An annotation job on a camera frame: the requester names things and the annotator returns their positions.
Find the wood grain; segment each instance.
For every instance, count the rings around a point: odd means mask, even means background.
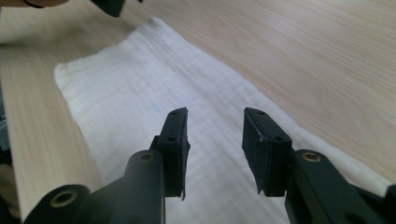
[[[0,75],[25,217],[49,190],[100,186],[52,73],[158,17],[230,65],[311,133],[396,182],[394,1],[127,1],[120,19],[89,1],[3,8]]]

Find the wooden table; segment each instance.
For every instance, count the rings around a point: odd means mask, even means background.
[[[89,1],[3,8],[0,74],[21,213],[48,191],[101,186],[53,78],[57,63],[121,42],[158,17],[253,82],[308,131],[396,182],[394,1]]]

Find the screw hole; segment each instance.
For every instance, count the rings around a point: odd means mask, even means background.
[[[313,162],[321,161],[320,156],[318,156],[317,154],[311,153],[311,152],[305,152],[305,153],[303,154],[303,158],[304,158],[306,161],[313,161]]]
[[[64,207],[72,203],[78,194],[74,189],[66,189],[55,195],[50,201],[50,205],[54,208]]]
[[[139,157],[140,161],[152,161],[152,159],[154,159],[152,154],[145,154]]]

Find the white towel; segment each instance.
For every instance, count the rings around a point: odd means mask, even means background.
[[[187,197],[167,199],[168,223],[289,223],[283,198],[257,194],[241,148],[245,107],[267,112],[294,148],[327,155],[350,182],[378,194],[389,184],[299,127],[254,85],[159,19],[117,46],[59,64],[55,79],[104,184],[123,175],[133,153],[149,148],[168,112],[189,109]]]

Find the white cloth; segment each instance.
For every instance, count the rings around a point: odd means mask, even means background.
[[[167,199],[168,223],[289,223],[283,198],[257,194],[241,148],[245,107],[267,112],[294,148],[324,153],[352,183],[379,194],[389,184],[299,127],[233,69],[159,19],[117,46],[59,64],[55,79],[104,184],[123,175],[133,153],[149,148],[168,112],[189,109],[187,197]]]

